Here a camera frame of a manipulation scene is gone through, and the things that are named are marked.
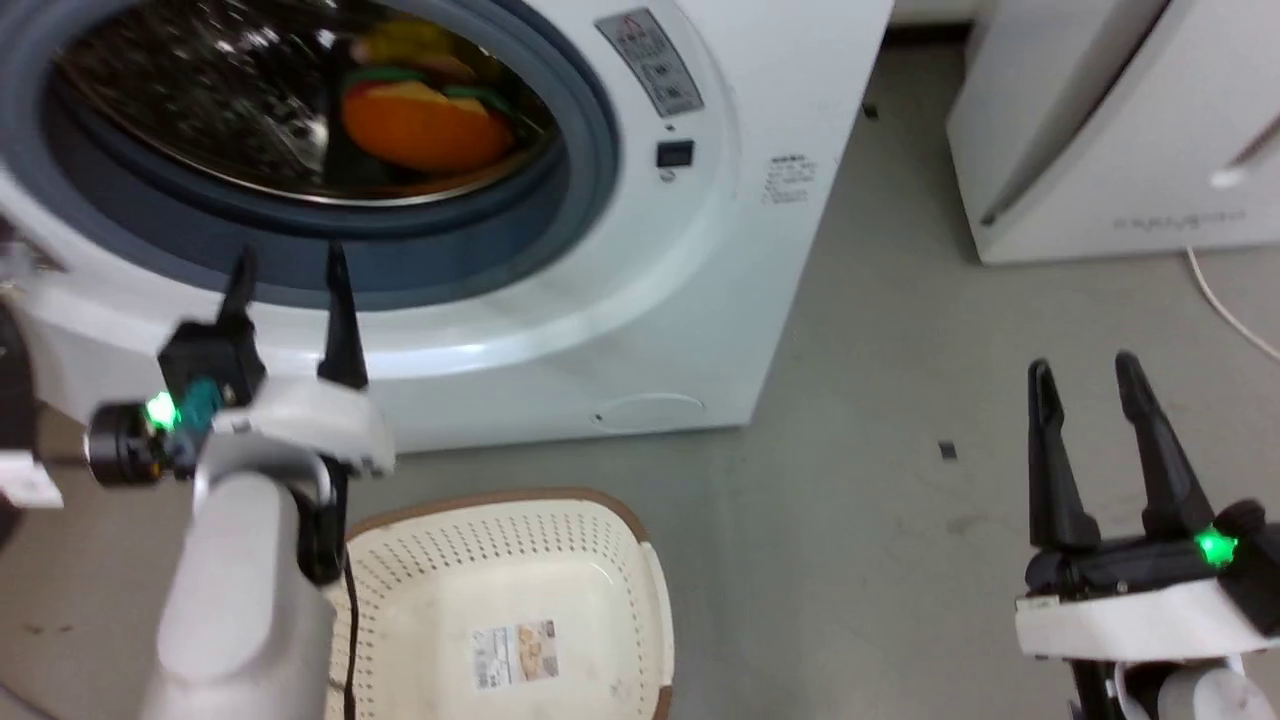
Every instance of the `concrete floor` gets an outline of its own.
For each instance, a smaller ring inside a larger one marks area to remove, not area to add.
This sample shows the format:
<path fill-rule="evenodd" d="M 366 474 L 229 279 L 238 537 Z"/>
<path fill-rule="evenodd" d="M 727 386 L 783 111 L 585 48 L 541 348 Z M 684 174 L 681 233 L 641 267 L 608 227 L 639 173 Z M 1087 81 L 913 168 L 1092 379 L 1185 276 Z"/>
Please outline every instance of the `concrete floor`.
<path fill-rule="evenodd" d="M 1280 507 L 1280 368 L 1178 256 L 978 266 L 942 132 L 960 73 L 954 49 L 882 58 L 879 120 L 854 133 L 754 425 L 411 457 L 358 486 L 352 519 L 515 487 L 622 498 L 672 591 L 676 720 L 1066 717 L 1068 670 L 1021 657 L 1012 630 L 1027 364 L 1052 359 L 1085 501 L 1117 533 L 1139 529 L 1143 495 L 1114 352 L 1143 359 L 1219 505 Z M 1280 341 L 1280 252 L 1204 269 Z M 123 720 L 187 497 L 60 482 L 68 510 L 29 518 L 0 557 L 0 679 L 60 719 Z M 1280 689 L 1266 660 L 1254 671 Z"/>

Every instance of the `washing machine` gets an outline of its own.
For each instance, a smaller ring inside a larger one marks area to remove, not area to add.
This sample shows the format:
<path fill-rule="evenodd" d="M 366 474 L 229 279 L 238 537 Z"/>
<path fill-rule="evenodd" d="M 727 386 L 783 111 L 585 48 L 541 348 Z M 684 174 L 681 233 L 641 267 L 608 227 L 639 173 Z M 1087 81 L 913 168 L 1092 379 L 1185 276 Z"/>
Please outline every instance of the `washing machine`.
<path fill-rule="evenodd" d="M 246 246 L 269 372 L 314 373 L 338 240 L 401 451 L 745 424 L 891 5 L 6 0 L 40 396 L 160 391 Z"/>

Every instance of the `white plastic basket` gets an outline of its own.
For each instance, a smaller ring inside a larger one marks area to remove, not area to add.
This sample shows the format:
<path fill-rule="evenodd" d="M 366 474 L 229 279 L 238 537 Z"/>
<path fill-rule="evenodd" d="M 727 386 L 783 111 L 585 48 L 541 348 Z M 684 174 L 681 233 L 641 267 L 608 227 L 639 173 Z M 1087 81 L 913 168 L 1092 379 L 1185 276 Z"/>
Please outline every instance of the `white plastic basket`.
<path fill-rule="evenodd" d="M 494 493 L 374 518 L 348 539 L 362 720 L 664 720 L 675 642 L 658 556 L 621 502 Z M 326 720 L 342 720 L 351 606 Z"/>

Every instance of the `basket label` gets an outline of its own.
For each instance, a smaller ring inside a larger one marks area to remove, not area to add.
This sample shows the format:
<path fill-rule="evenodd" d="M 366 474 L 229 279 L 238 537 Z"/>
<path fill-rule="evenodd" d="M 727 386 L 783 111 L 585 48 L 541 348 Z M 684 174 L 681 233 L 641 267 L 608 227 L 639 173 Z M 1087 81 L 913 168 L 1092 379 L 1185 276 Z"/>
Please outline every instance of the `basket label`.
<path fill-rule="evenodd" d="M 541 620 L 471 633 L 476 689 L 559 676 L 556 623 Z"/>

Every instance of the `black cable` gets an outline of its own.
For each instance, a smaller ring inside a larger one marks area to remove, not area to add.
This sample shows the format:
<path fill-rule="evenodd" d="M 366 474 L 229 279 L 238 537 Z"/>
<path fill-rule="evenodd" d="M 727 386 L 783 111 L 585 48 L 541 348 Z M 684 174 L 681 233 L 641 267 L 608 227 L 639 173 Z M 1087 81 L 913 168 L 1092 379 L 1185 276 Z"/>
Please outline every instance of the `black cable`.
<path fill-rule="evenodd" d="M 351 605 L 351 644 L 347 647 L 347 685 L 342 691 L 342 715 L 356 720 L 356 644 L 360 639 L 360 606 L 356 603 L 356 578 L 351 571 L 351 552 L 342 569 L 347 582 L 347 602 Z"/>

